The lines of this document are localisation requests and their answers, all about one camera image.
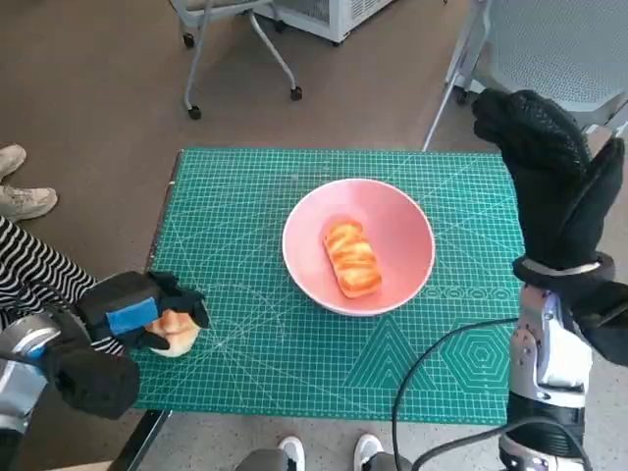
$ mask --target table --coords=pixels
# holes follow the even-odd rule
[[[178,162],[150,266],[204,291],[212,328],[181,359],[133,355],[137,406],[149,412],[127,451],[142,452],[172,410],[388,420],[401,378],[433,341],[517,312],[510,262],[522,243],[510,178],[494,154],[192,148]],[[281,254],[294,204],[353,177],[413,197],[437,243],[417,298],[370,319],[316,306]],[[508,338],[500,327],[446,343],[414,380],[400,419],[501,423]]]

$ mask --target pink bowl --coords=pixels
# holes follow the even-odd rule
[[[364,226],[382,271],[379,291],[342,294],[323,245],[327,226],[350,217]],[[405,193],[373,180],[339,180],[314,189],[284,227],[284,261],[296,284],[323,307],[348,316],[375,316],[412,299],[430,278],[435,244],[421,208]]]

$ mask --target triangle pattern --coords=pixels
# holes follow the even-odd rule
[[[417,357],[393,316],[383,316],[344,380],[344,386],[397,390]],[[425,368],[421,368],[410,388],[433,391],[436,386]]]

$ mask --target sneaker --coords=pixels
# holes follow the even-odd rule
[[[294,471],[305,471],[305,450],[303,449],[303,443],[297,437],[287,437],[282,440],[278,446],[286,452],[288,458],[296,463]]]
[[[57,192],[52,188],[13,188],[0,186],[0,216],[12,223],[43,216],[57,204]]]
[[[353,453],[353,471],[362,471],[362,466],[375,454],[384,451],[380,439],[371,434],[360,437]]]
[[[26,160],[26,151],[18,144],[0,144],[0,180],[13,174]]]

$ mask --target gray floor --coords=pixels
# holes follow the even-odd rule
[[[212,26],[192,122],[181,105],[191,54],[166,0],[9,0],[0,5],[0,139],[29,153],[17,185],[51,185],[58,207],[25,227],[97,276],[141,268],[177,151],[192,144],[339,148],[420,147],[465,2],[399,0],[341,48],[290,31],[271,34],[293,66],[304,100],[291,103],[280,69],[244,18]],[[490,150],[468,109],[447,108],[433,148]],[[628,281],[628,190],[603,245]],[[628,373],[597,361],[587,447],[598,470],[625,469]],[[69,410],[54,394],[36,413],[19,470],[112,458],[137,420],[109,422]],[[348,469],[363,431],[390,445],[389,425],[178,414],[142,469],[230,470],[252,448],[297,433],[308,470]],[[402,425],[414,457],[476,430]],[[497,470],[496,444],[453,453],[430,469]]]

